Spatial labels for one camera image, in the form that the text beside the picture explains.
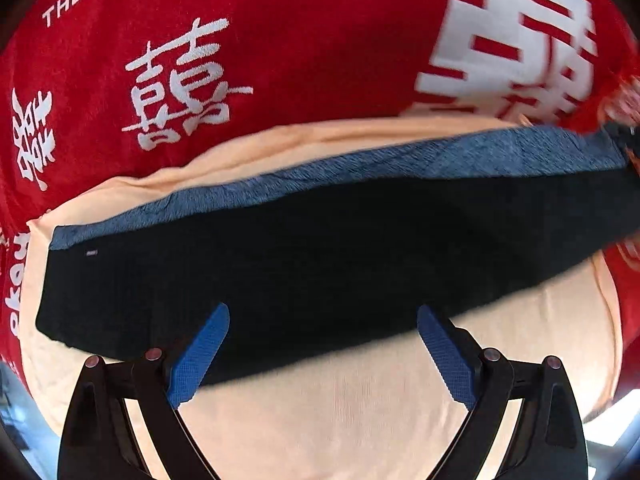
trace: peach cloth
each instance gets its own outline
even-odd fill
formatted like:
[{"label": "peach cloth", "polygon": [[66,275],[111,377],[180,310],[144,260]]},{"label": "peach cloth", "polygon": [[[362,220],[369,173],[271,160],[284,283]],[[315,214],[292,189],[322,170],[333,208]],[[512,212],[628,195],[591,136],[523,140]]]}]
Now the peach cloth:
[{"label": "peach cloth", "polygon": [[[88,354],[35,329],[47,249],[57,225],[104,220],[174,190],[231,182],[356,150],[450,137],[512,124],[476,117],[335,121],[282,126],[232,140],[184,168],[112,178],[30,222],[20,300],[20,342],[30,391],[57,433]],[[622,358],[617,295],[601,254],[539,287],[454,320],[511,359],[560,356],[582,416],[607,406]],[[132,423],[156,478],[166,478],[142,416]],[[465,416],[417,333],[305,360],[260,376],[201,388],[180,412],[226,480],[424,480]],[[493,478],[510,438],[510,403],[481,474]]]}]

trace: black fabric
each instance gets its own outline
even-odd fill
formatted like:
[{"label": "black fabric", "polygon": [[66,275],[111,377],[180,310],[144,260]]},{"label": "black fabric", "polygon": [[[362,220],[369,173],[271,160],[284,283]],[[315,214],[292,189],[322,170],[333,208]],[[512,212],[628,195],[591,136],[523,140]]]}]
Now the black fabric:
[{"label": "black fabric", "polygon": [[412,330],[423,303],[455,316],[569,269],[640,227],[639,182],[374,180],[96,238],[49,252],[36,326],[126,360],[223,301],[231,327],[205,382],[229,380]]}]

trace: silver screw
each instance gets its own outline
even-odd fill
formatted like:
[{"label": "silver screw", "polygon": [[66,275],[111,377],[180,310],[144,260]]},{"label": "silver screw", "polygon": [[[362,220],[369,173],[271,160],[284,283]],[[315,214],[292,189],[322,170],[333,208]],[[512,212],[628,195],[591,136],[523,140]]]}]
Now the silver screw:
[{"label": "silver screw", "polygon": [[84,366],[86,366],[87,368],[94,368],[98,365],[99,362],[100,358],[97,355],[92,355],[91,357],[88,357],[86,359],[86,361],[84,362]]},{"label": "silver screw", "polygon": [[487,361],[491,361],[494,363],[496,361],[499,361],[500,357],[502,356],[500,352],[498,352],[495,348],[486,348],[484,352],[482,352],[482,354]]},{"label": "silver screw", "polygon": [[151,348],[145,352],[145,359],[147,361],[158,361],[162,357],[162,350],[159,348]]},{"label": "silver screw", "polygon": [[562,361],[555,355],[550,355],[546,358],[546,364],[552,367],[554,370],[558,370],[562,366]]}]

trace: blue denim fabric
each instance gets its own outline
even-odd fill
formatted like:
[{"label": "blue denim fabric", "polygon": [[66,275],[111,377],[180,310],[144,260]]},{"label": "blue denim fabric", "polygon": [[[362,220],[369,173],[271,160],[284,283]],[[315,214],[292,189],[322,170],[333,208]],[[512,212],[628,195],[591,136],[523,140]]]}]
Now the blue denim fabric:
[{"label": "blue denim fabric", "polygon": [[196,213],[257,205],[329,184],[394,177],[542,176],[613,170],[626,163],[604,130],[578,136],[554,126],[533,126],[423,140],[315,160],[229,184],[176,191],[103,222],[59,226],[49,248],[67,249],[104,235]]}]

